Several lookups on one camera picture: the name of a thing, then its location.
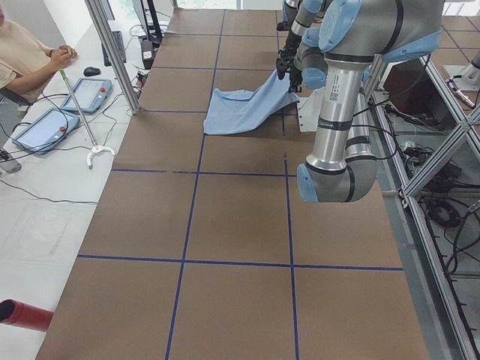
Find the person's clasped hands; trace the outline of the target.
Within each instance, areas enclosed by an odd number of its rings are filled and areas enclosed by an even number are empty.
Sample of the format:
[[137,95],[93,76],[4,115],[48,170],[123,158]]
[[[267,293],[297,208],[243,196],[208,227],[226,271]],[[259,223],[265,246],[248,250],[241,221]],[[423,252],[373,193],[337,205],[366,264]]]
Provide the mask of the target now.
[[51,65],[55,70],[65,69],[77,59],[77,51],[68,45],[53,49],[49,55]]

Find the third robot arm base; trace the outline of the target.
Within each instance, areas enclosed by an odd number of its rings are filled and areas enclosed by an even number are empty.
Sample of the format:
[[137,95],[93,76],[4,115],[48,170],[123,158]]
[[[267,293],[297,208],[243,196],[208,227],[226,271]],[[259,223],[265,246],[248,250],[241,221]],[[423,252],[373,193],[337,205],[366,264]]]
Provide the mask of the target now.
[[448,74],[447,85],[454,91],[479,90],[479,52],[468,65],[444,65]]

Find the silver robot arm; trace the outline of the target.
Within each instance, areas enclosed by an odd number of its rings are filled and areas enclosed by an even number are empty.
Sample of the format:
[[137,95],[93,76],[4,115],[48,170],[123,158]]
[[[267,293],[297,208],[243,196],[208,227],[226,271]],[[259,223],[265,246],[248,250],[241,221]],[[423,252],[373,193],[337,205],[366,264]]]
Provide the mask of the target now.
[[309,203],[348,203],[364,197],[377,159],[364,113],[365,70],[376,55],[385,63],[432,53],[441,37],[443,1],[301,1],[284,48],[290,76],[310,89],[325,71],[313,151],[297,168],[298,192]]
[[294,65],[294,58],[303,35],[315,23],[316,18],[326,11],[328,1],[283,1],[282,21],[277,24],[278,32],[288,32],[285,45],[278,51],[276,60],[277,75],[282,80],[289,74],[290,85],[299,86],[302,75],[299,68]]

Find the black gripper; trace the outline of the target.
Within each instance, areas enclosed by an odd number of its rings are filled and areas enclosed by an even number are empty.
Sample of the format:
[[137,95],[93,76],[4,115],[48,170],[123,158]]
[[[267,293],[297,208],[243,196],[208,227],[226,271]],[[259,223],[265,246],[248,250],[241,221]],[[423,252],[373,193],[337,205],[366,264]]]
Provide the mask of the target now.
[[292,65],[292,60],[291,56],[280,57],[276,60],[277,77],[279,80],[283,80],[289,74],[289,93],[299,93],[302,91],[302,71]]
[[299,35],[299,34],[296,34],[293,31],[293,28],[291,28],[289,30],[289,34],[286,38],[285,46],[281,50],[281,55],[282,56],[295,56],[301,41],[302,41],[302,36]]

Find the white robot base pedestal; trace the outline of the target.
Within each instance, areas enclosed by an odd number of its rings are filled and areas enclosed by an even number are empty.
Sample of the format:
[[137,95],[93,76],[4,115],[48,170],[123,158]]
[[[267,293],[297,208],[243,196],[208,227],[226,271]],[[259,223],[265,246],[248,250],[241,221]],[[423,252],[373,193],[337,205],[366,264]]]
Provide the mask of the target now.
[[298,126],[301,132],[315,132],[323,102],[324,89],[314,90],[309,97],[300,97],[297,102]]

